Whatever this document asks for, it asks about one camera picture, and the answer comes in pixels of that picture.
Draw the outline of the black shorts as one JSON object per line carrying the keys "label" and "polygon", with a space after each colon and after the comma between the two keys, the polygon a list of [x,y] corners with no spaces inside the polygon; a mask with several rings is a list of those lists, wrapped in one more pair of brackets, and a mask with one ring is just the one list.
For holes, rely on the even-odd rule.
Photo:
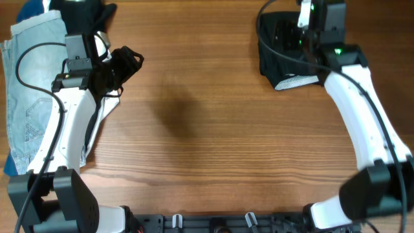
{"label": "black shorts", "polygon": [[319,80],[303,52],[299,12],[264,13],[259,18],[259,72],[277,91],[318,84]]}

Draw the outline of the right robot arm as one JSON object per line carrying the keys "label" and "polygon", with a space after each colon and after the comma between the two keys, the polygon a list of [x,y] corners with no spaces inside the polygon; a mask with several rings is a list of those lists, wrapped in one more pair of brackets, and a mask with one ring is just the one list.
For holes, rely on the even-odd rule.
{"label": "right robot arm", "polygon": [[343,118],[358,169],[334,197],[310,205],[311,226],[325,232],[398,214],[400,229],[405,230],[413,209],[413,156],[376,95],[361,48],[345,43],[347,6],[344,1],[300,5],[300,45]]}

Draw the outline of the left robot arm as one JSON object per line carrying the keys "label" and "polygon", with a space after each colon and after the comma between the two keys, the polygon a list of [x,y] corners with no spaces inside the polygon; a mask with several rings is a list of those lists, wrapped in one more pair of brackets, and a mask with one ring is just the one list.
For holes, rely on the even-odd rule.
{"label": "left robot arm", "polygon": [[65,37],[67,57],[47,94],[53,99],[41,146],[8,196],[18,215],[16,232],[143,232],[127,206],[99,205],[80,177],[80,160],[104,112],[143,65],[143,55],[121,47],[99,54],[92,35]]}

